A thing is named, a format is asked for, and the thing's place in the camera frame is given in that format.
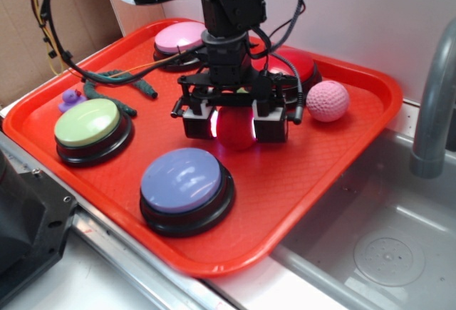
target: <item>white wall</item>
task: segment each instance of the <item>white wall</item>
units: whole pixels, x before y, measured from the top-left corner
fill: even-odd
[[[287,42],[394,77],[406,98],[420,100],[438,39],[456,17],[456,0],[305,0]],[[295,0],[266,0],[269,33],[287,20]],[[202,20],[200,0],[164,5],[166,17]]]

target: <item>faucet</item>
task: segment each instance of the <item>faucet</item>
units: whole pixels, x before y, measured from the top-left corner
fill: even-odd
[[[445,149],[456,151],[456,19],[443,32],[427,76],[410,155],[410,171],[438,177]]]

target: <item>toy duck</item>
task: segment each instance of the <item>toy duck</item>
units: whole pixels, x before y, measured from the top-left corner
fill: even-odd
[[[67,91],[64,91],[62,99],[63,102],[58,105],[58,109],[62,113],[65,113],[68,109],[78,105],[79,103],[87,101],[87,98],[76,89],[68,89]]]

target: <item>sink drain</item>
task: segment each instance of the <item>sink drain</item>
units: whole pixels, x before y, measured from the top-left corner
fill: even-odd
[[[403,286],[423,272],[425,256],[413,241],[393,230],[372,232],[357,243],[356,266],[377,284]]]

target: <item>red tray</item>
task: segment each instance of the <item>red tray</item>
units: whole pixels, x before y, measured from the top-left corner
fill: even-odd
[[[154,36],[182,19],[145,26],[103,49],[81,65],[91,71],[128,69],[152,60]],[[361,154],[400,109],[396,82],[376,71],[312,55],[324,78],[341,82],[351,104],[334,123],[319,123],[305,111],[303,123],[290,124],[284,144],[256,144],[236,152],[216,140],[185,137],[182,121],[170,117],[180,97],[180,73],[154,71],[146,80],[156,100],[132,86],[98,87],[138,110],[135,137],[119,156],[95,167],[72,168],[56,154],[53,127],[57,105],[69,88],[82,90],[80,79],[64,73],[28,95],[4,121],[4,132],[54,171],[90,203],[169,265],[195,277],[239,271],[266,256]],[[237,198],[227,218],[204,234],[161,237],[146,226],[140,209],[140,179],[153,160],[185,147],[211,152],[233,175]]]

